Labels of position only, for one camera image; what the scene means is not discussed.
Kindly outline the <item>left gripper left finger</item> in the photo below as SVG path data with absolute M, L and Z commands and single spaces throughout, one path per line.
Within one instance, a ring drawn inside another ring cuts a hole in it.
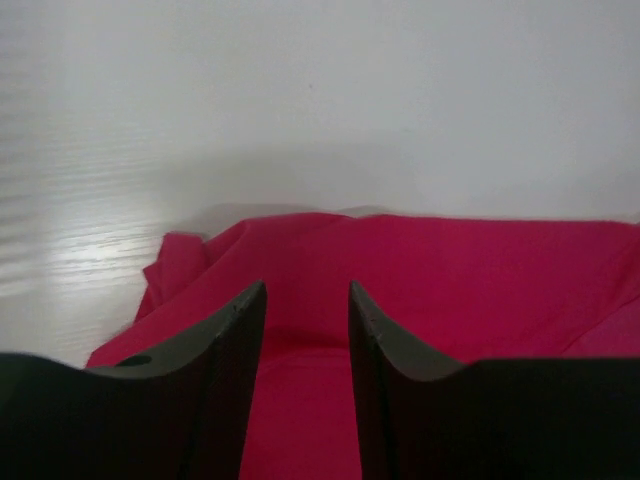
M 110 367 L 3 354 L 2 477 L 237 478 L 266 306 L 266 288 L 255 283 Z

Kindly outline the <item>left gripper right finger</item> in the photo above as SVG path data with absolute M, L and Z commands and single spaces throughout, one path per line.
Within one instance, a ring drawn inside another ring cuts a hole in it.
M 348 335 L 366 479 L 635 479 L 635 358 L 463 364 L 390 319 L 358 283 Z

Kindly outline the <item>red t-shirt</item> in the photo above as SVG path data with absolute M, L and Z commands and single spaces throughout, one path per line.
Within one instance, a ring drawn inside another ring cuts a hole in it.
M 118 363 L 266 284 L 245 479 L 360 477 L 347 340 L 354 281 L 462 361 L 639 352 L 639 229 L 626 223 L 272 216 L 206 241 L 167 234 L 144 275 L 132 325 L 90 366 Z

